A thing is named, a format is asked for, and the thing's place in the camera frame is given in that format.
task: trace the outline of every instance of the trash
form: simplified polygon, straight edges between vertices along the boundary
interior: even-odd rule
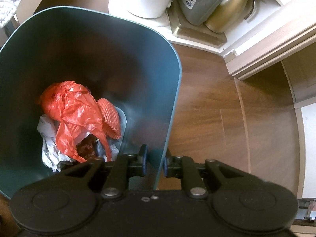
[[[41,95],[43,111],[51,119],[60,121],[56,134],[56,146],[64,155],[85,162],[75,146],[75,139],[88,132],[98,138],[111,161],[111,151],[103,131],[103,115],[89,90],[74,81],[49,86]]]
[[[52,119],[47,115],[39,118],[37,130],[43,138],[42,161],[53,172],[60,172],[62,164],[72,165],[74,159],[62,154],[56,147],[56,128]]]
[[[103,115],[103,131],[105,134],[113,139],[121,138],[119,114],[113,104],[107,99],[101,98],[98,100],[98,106]]]
[[[92,134],[88,135],[85,139],[83,139],[76,146],[79,156],[83,157],[85,160],[96,158],[97,154],[94,150],[94,144],[97,142],[97,140],[99,140],[99,139],[97,139]]]
[[[118,107],[115,107],[115,109],[119,116],[121,137],[118,140],[112,139],[111,137],[108,137],[108,136],[106,137],[110,146],[110,150],[112,152],[112,161],[116,160],[119,150],[121,148],[121,144],[122,144],[122,140],[123,140],[125,128],[126,128],[126,123],[127,123],[124,112]],[[103,157],[104,160],[107,161],[106,156],[105,156],[105,150],[99,140],[97,140],[97,142],[94,144],[94,150],[96,154],[98,155],[98,157]]]

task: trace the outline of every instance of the dark green trash can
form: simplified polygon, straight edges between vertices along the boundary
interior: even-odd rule
[[[25,21],[0,51],[0,191],[8,197],[52,175],[42,163],[36,103],[56,82],[74,80],[95,99],[121,108],[127,127],[121,153],[149,146],[149,176],[131,188],[153,188],[167,149],[181,81],[179,57],[157,32],[75,7],[54,7]]]

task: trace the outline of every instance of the gold kettle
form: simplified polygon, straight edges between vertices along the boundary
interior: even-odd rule
[[[223,33],[234,24],[246,9],[248,0],[223,0],[204,24],[215,33]],[[256,11],[256,1],[252,0],[251,11],[244,18],[247,20]]]

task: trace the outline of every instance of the bolt head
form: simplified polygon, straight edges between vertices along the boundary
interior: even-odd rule
[[[106,188],[105,190],[103,190],[103,194],[107,197],[116,197],[119,196],[120,191],[119,189],[116,188]]]
[[[206,190],[204,188],[201,188],[201,187],[194,187],[190,190],[190,193],[193,195],[193,196],[203,196],[204,194],[206,194]]]

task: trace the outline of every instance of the wooden floor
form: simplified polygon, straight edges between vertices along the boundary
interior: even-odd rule
[[[38,10],[73,5],[107,12],[108,0],[43,0]],[[197,162],[214,158],[281,184],[296,194],[299,141],[290,89],[280,63],[246,81],[233,79],[223,59],[175,45],[182,82],[169,148]],[[161,179],[160,189],[179,188]],[[8,201],[0,197],[5,225],[0,236],[16,231]]]

